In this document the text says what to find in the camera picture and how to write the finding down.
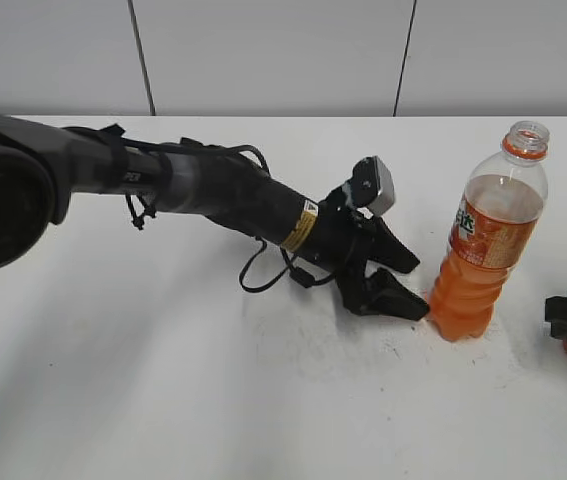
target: panel seam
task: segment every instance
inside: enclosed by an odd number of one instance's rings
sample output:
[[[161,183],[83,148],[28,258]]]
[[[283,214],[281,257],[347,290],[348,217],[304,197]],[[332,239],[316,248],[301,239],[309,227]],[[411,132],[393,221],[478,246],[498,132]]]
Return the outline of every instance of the panel seam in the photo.
[[[127,0],[127,7],[130,11],[130,21],[132,22],[132,30],[134,31],[134,40],[136,41],[136,51],[139,55],[139,63],[141,64],[141,73],[143,74],[143,86],[145,88],[145,94],[147,95],[147,103],[150,107],[150,115],[154,117],[156,116],[156,108],[154,106],[154,97],[152,96],[152,88],[150,86],[150,76],[147,73],[147,64],[145,63],[145,54],[143,53],[143,44],[141,43],[139,24],[136,20],[133,0]]]
[[[416,4],[418,0],[413,0],[412,14],[410,16],[410,25],[407,29],[407,38],[405,39],[405,50],[403,51],[403,61],[401,62],[401,74],[399,75],[399,84],[396,88],[396,98],[394,99],[394,111],[392,116],[396,117],[396,112],[399,108],[399,101],[401,100],[401,88],[403,87],[403,75],[405,74],[405,63],[410,51],[410,40],[412,38],[412,27],[414,26],[414,17],[416,16]]]

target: orange liquid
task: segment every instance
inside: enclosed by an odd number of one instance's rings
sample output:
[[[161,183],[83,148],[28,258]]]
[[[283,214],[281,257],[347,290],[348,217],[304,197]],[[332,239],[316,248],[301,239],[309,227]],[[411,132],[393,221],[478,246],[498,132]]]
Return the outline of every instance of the orange liquid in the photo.
[[[430,319],[441,336],[455,342],[483,335],[508,275],[507,268],[477,267],[451,250],[429,299]]]
[[[500,175],[473,178],[466,186],[465,196],[473,208],[483,212],[485,218],[512,225],[535,222],[543,209],[543,199],[531,187]],[[477,231],[474,240],[480,244],[485,238],[482,234],[490,227],[484,221],[475,220]],[[527,235],[531,232],[531,228],[528,229]],[[526,241],[523,236],[517,244],[508,247],[508,252],[516,256],[508,258],[509,266],[506,268],[474,265],[450,248],[429,299],[430,319],[443,338],[454,342],[465,336],[483,335],[492,319],[494,303]]]

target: warning sticker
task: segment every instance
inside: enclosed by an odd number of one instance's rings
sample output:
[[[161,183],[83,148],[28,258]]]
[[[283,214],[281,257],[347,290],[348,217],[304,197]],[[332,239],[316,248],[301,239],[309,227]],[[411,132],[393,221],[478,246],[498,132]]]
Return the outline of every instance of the warning sticker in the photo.
[[[305,200],[301,217],[298,219],[296,226],[287,238],[283,240],[281,247],[290,252],[296,252],[312,231],[318,216],[319,206],[310,200]]]
[[[456,213],[450,244],[466,262],[483,268],[513,266],[532,234],[536,220],[507,223],[482,214],[465,196]]]

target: black strap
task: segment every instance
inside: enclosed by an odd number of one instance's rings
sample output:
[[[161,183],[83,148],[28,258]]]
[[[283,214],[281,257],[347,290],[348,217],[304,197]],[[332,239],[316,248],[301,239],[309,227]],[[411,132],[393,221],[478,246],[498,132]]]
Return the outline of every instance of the black strap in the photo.
[[[110,125],[101,130],[93,130],[86,127],[68,127],[66,130],[98,140],[102,144],[110,147],[110,151],[112,152],[112,161],[114,164],[110,170],[110,176],[105,181],[104,187],[106,191],[118,187],[123,182],[123,178],[125,177],[130,164],[127,149],[120,139],[121,135],[125,133],[125,130],[117,124]]]

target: yellow label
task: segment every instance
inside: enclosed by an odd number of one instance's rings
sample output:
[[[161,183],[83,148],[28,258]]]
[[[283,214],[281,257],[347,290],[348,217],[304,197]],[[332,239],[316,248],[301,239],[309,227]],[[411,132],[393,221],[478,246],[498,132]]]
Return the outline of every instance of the yellow label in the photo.
[[[303,212],[301,217],[296,222],[296,226],[290,232],[281,247],[288,250],[289,252],[296,252],[307,236],[312,231],[316,218],[319,216],[319,206],[311,202],[310,200],[305,200],[305,205],[303,206]]]

